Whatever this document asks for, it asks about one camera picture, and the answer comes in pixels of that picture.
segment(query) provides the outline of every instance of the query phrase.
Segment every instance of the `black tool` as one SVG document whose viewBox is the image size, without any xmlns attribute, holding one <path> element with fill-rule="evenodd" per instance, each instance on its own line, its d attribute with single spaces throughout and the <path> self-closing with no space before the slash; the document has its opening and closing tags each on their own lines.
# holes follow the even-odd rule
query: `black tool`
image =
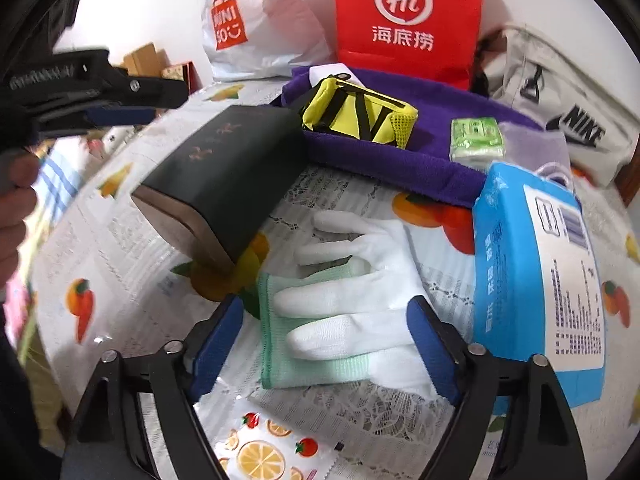
<svg viewBox="0 0 640 480">
<path fill-rule="evenodd" d="M 0 194 L 6 170 L 22 146 L 83 135 L 117 124 L 147 124 L 155 108 L 177 108 L 188 97 L 183 81 L 129 76 L 108 50 L 55 54 L 8 73 L 0 88 Z"/>
<path fill-rule="evenodd" d="M 456 410 L 420 480 L 468 479 L 497 396 L 510 396 L 490 479 L 583 480 L 586 466 L 569 406 L 546 358 L 500 359 L 467 345 L 440 322 L 422 297 L 407 323 L 434 384 Z M 192 404 L 209 392 L 242 325 L 242 301 L 227 296 L 184 341 L 156 354 L 102 355 L 74 419 L 61 480 L 158 478 L 140 414 L 138 393 L 153 393 L 167 450 L 180 480 L 228 480 Z"/>
</svg>

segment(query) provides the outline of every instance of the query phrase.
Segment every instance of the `lavender cloth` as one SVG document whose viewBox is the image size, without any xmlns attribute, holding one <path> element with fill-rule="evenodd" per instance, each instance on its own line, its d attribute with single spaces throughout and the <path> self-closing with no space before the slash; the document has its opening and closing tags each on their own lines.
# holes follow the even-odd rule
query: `lavender cloth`
<svg viewBox="0 0 640 480">
<path fill-rule="evenodd" d="M 511 108 L 451 86 L 404 75 L 352 70 L 367 88 L 418 109 L 406 150 L 351 137 L 305 132 L 309 158 L 434 200 L 471 208 L 484 186 L 484 174 L 449 160 L 453 119 L 494 117 L 499 123 L 509 121 L 540 129 L 533 120 Z M 308 73 L 308 68 L 293 69 L 293 79 L 282 89 L 283 105 L 311 88 Z"/>
</svg>

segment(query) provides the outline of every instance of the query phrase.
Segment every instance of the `black box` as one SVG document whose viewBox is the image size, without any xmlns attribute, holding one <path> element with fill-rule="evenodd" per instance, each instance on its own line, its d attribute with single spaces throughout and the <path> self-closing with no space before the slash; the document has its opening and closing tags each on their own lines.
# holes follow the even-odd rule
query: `black box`
<svg viewBox="0 0 640 480">
<path fill-rule="evenodd" d="M 170 245 L 231 272 L 306 161 L 297 113 L 230 106 L 162 161 L 131 197 Z"/>
</svg>

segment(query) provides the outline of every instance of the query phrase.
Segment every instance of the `metal screw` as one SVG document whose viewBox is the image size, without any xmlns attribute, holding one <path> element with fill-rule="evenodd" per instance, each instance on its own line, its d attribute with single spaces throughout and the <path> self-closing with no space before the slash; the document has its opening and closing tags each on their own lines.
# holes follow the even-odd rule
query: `metal screw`
<svg viewBox="0 0 640 480">
<path fill-rule="evenodd" d="M 164 345 L 164 351 L 168 354 L 177 354 L 182 350 L 182 341 L 169 341 Z"/>
<path fill-rule="evenodd" d="M 542 354 L 535 354 L 533 356 L 533 362 L 538 366 L 545 367 L 549 364 L 549 359 L 544 357 Z"/>
<path fill-rule="evenodd" d="M 107 350 L 105 353 L 102 354 L 102 357 L 100 358 L 100 360 L 103 363 L 110 363 L 112 361 L 115 361 L 116 357 L 118 357 L 118 353 L 115 350 Z"/>
<path fill-rule="evenodd" d="M 480 343 L 471 343 L 467 348 L 473 355 L 486 354 L 486 348 Z"/>
</svg>

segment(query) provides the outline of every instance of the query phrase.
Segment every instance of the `grey bag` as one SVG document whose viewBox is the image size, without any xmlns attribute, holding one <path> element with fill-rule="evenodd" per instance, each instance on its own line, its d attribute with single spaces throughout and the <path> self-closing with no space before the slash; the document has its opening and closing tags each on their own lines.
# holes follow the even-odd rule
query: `grey bag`
<svg viewBox="0 0 640 480">
<path fill-rule="evenodd" d="M 636 150 L 640 120 L 601 85 L 528 26 L 508 25 L 500 82 L 493 99 L 529 116 L 545 130 L 561 130 L 572 163 L 602 186 Z"/>
</svg>

